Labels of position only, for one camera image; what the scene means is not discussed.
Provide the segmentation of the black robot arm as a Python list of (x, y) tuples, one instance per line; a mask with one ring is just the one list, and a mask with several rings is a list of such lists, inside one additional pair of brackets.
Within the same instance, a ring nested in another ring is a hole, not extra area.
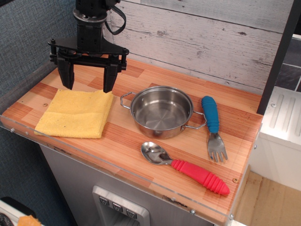
[(123, 24), (112, 31), (107, 22), (108, 12), (113, 10), (123, 20), (125, 14), (116, 7), (117, 0), (78, 0), (73, 15), (77, 21), (77, 35), (71, 38), (54, 39), (51, 46), (50, 61), (58, 69), (63, 86), (72, 89), (74, 84), (74, 65), (101, 67), (103, 74), (103, 91), (112, 91), (119, 72), (127, 67), (127, 48), (107, 41), (103, 29), (117, 35), (125, 29)]

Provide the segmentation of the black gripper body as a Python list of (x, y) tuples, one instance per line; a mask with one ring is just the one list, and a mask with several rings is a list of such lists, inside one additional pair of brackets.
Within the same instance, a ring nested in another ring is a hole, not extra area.
[(74, 65), (101, 67), (106, 73), (119, 73), (127, 67), (127, 48), (107, 41), (103, 35), (106, 21), (77, 21), (77, 35), (71, 38), (51, 38), (50, 61), (59, 72), (72, 73)]

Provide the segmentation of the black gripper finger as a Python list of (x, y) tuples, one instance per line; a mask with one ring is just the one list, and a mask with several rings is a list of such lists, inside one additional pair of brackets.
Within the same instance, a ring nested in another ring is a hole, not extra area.
[(74, 84), (74, 65), (70, 62), (59, 61), (57, 68), (63, 86), (72, 90)]
[(117, 68), (115, 66), (107, 66), (104, 69), (103, 91), (108, 93), (112, 91), (117, 77)]

